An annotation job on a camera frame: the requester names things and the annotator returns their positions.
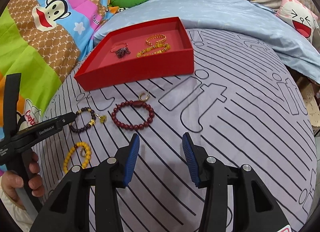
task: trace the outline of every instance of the pink tongue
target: pink tongue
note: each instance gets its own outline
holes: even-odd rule
[[[309,37],[309,34],[304,31],[303,29],[297,29],[297,31],[302,35],[304,36],[305,38],[308,38]]]

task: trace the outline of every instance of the blue rubber fingertip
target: blue rubber fingertip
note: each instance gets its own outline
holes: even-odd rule
[[[200,184],[199,167],[186,134],[182,136],[182,148],[187,160],[191,180],[198,187]]]
[[[124,167],[123,185],[126,187],[128,186],[128,184],[132,180],[132,175],[133,175],[134,167],[136,166],[139,148],[140,148],[140,138],[137,135],[133,141],[133,145],[131,147],[129,157],[128,157],[127,162],[125,163],[125,167]]]

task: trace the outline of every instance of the human hand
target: human hand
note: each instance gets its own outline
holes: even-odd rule
[[[37,161],[38,155],[32,153],[32,162],[29,164],[31,173],[37,174],[40,172],[40,167]],[[16,188],[23,187],[23,179],[11,171],[6,171],[1,178],[1,186],[4,192],[18,205],[23,206],[21,199],[18,197]],[[42,197],[44,195],[44,186],[42,184],[42,178],[39,174],[35,175],[29,180],[29,187],[32,189],[32,195],[35,197]]]

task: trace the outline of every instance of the light blue blanket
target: light blue blanket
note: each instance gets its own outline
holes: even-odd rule
[[[271,10],[246,0],[149,0],[113,16],[95,33],[94,44],[116,29],[175,16],[187,29],[222,29],[261,39],[285,65],[320,83],[318,51]]]

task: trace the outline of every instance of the open red tray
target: open red tray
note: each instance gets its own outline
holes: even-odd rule
[[[146,39],[154,34],[164,34],[171,48],[167,52],[136,57],[150,47]],[[127,43],[131,54],[119,59],[111,53],[112,47]],[[138,80],[192,74],[193,48],[178,17],[139,23],[109,33],[92,51],[76,75],[76,81],[86,91]]]

